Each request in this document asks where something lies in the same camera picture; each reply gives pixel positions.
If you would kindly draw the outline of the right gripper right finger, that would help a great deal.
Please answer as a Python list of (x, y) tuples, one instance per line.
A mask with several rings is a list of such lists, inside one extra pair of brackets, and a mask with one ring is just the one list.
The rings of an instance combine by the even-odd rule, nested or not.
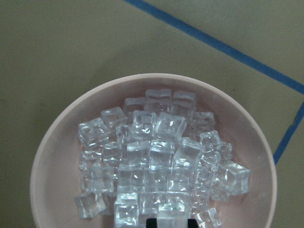
[(193, 218), (188, 219), (187, 228), (198, 228), (198, 223), (196, 219)]

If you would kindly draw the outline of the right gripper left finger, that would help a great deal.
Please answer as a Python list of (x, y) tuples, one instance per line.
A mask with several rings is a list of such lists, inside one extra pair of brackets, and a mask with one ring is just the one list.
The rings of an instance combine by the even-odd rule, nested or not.
[(148, 218), (145, 224), (146, 228), (157, 228), (157, 219), (156, 218)]

